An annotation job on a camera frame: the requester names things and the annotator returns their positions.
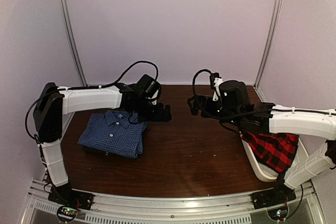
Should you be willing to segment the blue plaid long sleeve shirt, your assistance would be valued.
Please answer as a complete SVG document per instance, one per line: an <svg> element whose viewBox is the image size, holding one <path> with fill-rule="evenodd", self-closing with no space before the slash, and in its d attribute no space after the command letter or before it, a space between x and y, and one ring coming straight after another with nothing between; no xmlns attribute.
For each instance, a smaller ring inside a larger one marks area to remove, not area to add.
<svg viewBox="0 0 336 224"><path fill-rule="evenodd" d="M138 158L143 153L142 135L147 122L138 122L138 115L110 110L91 115L77 144L126 158Z"/></svg>

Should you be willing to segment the dark shirt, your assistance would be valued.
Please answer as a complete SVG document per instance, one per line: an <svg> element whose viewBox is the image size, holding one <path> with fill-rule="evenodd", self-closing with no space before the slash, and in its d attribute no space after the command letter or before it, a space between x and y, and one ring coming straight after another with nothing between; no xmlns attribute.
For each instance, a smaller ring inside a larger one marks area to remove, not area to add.
<svg viewBox="0 0 336 224"><path fill-rule="evenodd" d="M108 152L97 150L97 149L94 149L94 148L88 148L88 147L85 147L85 146L82 147L82 149L85 151L85 153L96 153L96 154L102 154L102 155L105 155L105 156L110 155L110 153L108 153Z"/></svg>

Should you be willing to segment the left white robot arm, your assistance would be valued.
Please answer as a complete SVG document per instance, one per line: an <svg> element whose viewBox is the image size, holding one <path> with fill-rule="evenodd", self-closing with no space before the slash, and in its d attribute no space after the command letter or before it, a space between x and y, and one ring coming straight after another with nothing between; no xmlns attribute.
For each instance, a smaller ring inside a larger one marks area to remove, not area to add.
<svg viewBox="0 0 336 224"><path fill-rule="evenodd" d="M40 97L28 109L33 115L36 134L32 138L40 146L42 160L51 182L56 186L56 198L64 205L71 205L75 192L66 184L68 175L63 162L61 139L63 116L96 109L122 109L136 113L140 122L168 122L171 120L169 105L159 103L162 86L144 74L134 84L119 81L89 87L59 87L53 82L44 86Z"/></svg>

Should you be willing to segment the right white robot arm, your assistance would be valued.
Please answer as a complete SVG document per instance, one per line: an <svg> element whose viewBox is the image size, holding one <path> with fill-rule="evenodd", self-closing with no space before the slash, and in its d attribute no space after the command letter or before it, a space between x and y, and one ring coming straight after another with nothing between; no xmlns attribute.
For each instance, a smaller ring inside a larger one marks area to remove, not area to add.
<svg viewBox="0 0 336 224"><path fill-rule="evenodd" d="M303 108L307 107L313 109L331 107L335 109L335 80L323 81L316 78L311 79L311 81L305 81L304 78L299 78L297 80L290 78L281 80L277 78L271 80L264 77L256 92L259 94L261 100L279 102L282 105L296 105L298 107L302 106ZM320 147L323 140L325 141L322 137L301 135L302 146L307 153L311 155L318 147ZM239 172L246 172L246 175L242 175L241 173L240 176L246 178L246 180L249 176L249 178L253 180L251 184L256 188L243 189L243 191L270 187L271 183L261 182L262 180L257 178L252 165L248 164L249 159L247 154L244 153L243 156L243 164L234 164L234 168L236 168L237 171L239 170ZM323 186L332 186L335 183L335 172L328 170L312 180L318 190Z"/></svg>

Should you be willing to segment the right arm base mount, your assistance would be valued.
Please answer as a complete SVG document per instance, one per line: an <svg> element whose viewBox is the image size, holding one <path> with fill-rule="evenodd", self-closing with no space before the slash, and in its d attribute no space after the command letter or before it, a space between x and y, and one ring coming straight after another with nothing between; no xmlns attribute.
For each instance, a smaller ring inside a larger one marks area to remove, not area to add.
<svg viewBox="0 0 336 224"><path fill-rule="evenodd" d="M289 217L288 203L296 199L292 189L268 189L252 193L254 209L266 209L268 217L275 222L285 221Z"/></svg>

